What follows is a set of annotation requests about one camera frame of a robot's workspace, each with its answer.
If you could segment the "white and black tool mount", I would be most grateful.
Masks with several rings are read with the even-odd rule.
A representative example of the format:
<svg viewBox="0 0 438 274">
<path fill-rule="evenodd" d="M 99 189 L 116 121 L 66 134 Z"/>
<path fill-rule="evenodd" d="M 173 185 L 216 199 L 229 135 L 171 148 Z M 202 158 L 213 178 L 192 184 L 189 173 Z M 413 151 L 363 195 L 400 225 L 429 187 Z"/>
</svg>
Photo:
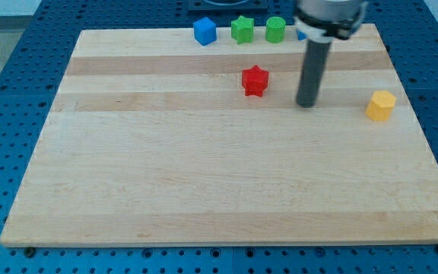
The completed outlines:
<svg viewBox="0 0 438 274">
<path fill-rule="evenodd" d="M 339 21 L 324 21 L 308 15 L 300 8 L 294 12 L 294 26 L 297 32 L 316 43 L 330 43 L 333 39 L 349 40 L 355 34 L 366 16 L 366 8 L 360 7 L 354 15 Z"/>
</svg>

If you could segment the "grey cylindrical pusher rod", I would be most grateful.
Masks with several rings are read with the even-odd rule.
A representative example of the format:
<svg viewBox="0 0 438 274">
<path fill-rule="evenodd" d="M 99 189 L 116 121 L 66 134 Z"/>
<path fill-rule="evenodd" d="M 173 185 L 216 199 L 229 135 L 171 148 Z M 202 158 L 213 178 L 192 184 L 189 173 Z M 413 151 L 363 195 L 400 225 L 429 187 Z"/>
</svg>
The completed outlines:
<svg viewBox="0 0 438 274">
<path fill-rule="evenodd" d="M 308 40 L 303 60 L 296 102 L 304 108 L 316 105 L 331 43 Z"/>
</svg>

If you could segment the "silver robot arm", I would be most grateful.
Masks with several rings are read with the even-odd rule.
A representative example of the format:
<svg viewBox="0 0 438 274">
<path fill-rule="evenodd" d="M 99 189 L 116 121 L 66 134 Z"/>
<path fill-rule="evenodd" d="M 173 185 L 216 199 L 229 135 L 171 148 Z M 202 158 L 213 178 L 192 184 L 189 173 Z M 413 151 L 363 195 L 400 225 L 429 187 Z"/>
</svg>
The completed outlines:
<svg viewBox="0 0 438 274">
<path fill-rule="evenodd" d="M 306 53 L 300 73 L 296 102 L 314 107 L 332 41 L 349 40 L 366 16 L 365 0 L 298 0 L 294 26 L 306 36 Z"/>
</svg>

